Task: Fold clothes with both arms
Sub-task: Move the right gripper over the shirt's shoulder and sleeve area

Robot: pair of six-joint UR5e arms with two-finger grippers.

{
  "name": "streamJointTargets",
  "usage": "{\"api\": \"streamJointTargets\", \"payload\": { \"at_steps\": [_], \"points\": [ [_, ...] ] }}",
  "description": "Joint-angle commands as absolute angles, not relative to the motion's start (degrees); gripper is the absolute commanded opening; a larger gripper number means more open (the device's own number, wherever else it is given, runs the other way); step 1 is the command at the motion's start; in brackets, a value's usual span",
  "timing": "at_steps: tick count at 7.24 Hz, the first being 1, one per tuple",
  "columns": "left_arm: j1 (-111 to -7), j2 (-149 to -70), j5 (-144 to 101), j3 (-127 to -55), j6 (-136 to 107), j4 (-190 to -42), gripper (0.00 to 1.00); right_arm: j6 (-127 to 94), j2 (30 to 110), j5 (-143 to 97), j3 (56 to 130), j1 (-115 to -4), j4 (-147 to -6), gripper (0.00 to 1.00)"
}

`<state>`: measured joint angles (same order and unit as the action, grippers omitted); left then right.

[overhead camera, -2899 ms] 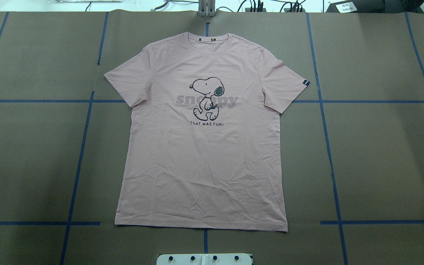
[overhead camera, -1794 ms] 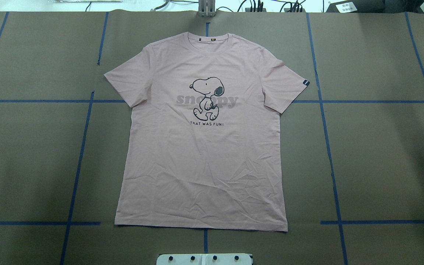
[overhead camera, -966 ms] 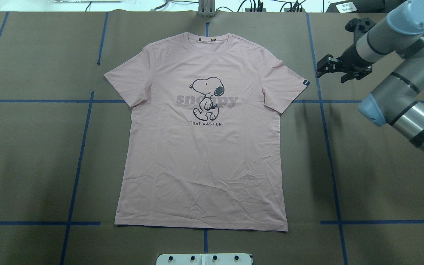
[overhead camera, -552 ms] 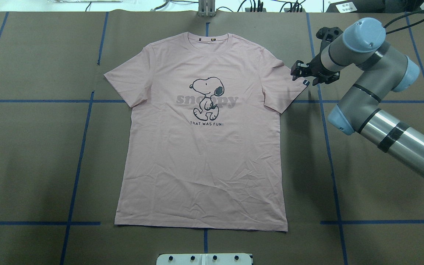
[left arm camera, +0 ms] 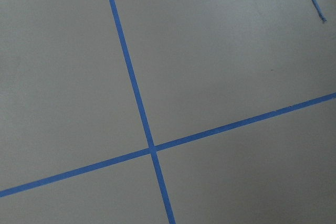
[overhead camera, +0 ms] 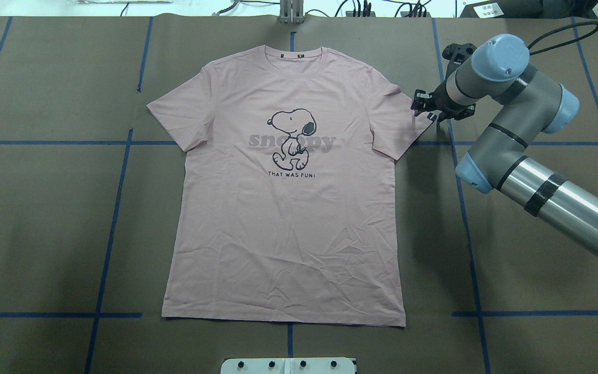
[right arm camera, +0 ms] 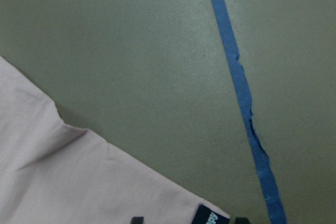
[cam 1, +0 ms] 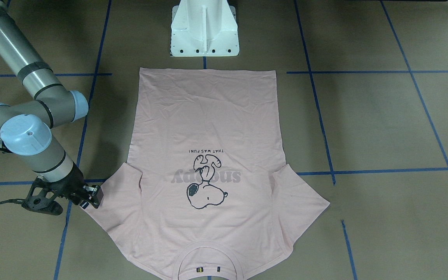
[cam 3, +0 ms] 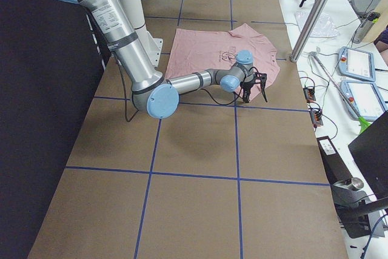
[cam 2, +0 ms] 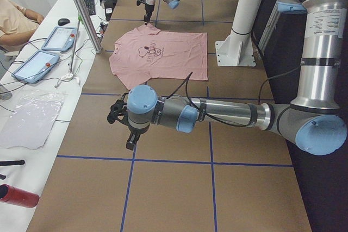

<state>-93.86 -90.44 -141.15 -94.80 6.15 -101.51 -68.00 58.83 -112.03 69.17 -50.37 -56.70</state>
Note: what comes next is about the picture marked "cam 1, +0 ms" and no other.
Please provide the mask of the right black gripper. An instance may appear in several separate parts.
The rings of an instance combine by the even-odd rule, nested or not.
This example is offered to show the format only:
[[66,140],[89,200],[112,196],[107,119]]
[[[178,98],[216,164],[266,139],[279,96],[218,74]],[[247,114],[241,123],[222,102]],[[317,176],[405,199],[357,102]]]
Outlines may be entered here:
[[85,209],[85,203],[98,209],[101,205],[103,192],[99,185],[86,185],[81,170],[73,165],[71,171],[63,179],[52,182],[51,189],[60,198],[66,198],[72,202],[81,202]]

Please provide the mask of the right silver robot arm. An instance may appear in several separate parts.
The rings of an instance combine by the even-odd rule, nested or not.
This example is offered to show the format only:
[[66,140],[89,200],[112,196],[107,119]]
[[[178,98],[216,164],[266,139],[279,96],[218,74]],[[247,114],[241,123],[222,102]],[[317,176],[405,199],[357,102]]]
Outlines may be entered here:
[[8,203],[49,215],[63,211],[56,198],[98,208],[100,186],[88,185],[81,170],[51,129],[84,118],[89,105],[78,91],[68,91],[9,16],[0,0],[0,55],[32,96],[32,101],[0,103],[0,150],[15,154],[37,175],[24,199]]

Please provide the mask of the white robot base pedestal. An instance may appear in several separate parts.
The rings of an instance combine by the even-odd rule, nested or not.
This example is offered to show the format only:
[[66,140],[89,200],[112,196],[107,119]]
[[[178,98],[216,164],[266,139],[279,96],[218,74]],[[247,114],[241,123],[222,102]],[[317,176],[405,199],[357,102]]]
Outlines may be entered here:
[[172,56],[226,57],[239,52],[236,10],[227,0],[182,0],[172,8]]

